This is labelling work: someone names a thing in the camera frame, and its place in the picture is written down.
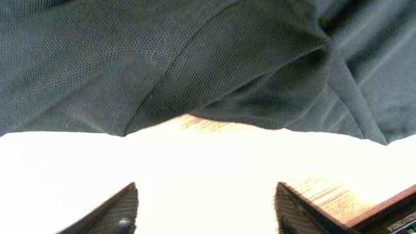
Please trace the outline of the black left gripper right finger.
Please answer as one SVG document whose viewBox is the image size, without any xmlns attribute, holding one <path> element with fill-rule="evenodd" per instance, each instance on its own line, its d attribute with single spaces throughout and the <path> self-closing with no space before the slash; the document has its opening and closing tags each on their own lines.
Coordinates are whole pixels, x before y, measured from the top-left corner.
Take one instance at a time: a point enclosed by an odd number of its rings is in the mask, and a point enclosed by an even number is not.
<svg viewBox="0 0 416 234">
<path fill-rule="evenodd" d="M 323 213 L 285 183 L 277 183 L 274 207 L 281 234 L 358 234 Z"/>
</svg>

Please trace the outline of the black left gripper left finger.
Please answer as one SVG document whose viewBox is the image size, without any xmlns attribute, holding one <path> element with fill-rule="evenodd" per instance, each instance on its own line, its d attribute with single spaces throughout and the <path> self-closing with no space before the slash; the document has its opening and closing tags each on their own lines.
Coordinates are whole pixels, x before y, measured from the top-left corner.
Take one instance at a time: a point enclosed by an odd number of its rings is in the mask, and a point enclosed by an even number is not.
<svg viewBox="0 0 416 234">
<path fill-rule="evenodd" d="M 134 234 L 137 215 L 138 190 L 132 182 L 57 234 Z"/>
</svg>

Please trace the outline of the black polo shirt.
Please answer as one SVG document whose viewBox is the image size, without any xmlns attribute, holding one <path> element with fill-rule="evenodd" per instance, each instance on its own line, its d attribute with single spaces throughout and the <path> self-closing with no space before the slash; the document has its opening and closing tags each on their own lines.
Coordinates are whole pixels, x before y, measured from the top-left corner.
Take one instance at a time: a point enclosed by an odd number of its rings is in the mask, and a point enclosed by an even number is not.
<svg viewBox="0 0 416 234">
<path fill-rule="evenodd" d="M 415 2 L 1 2 L 1 133 L 124 137 L 183 114 L 415 134 Z"/>
</svg>

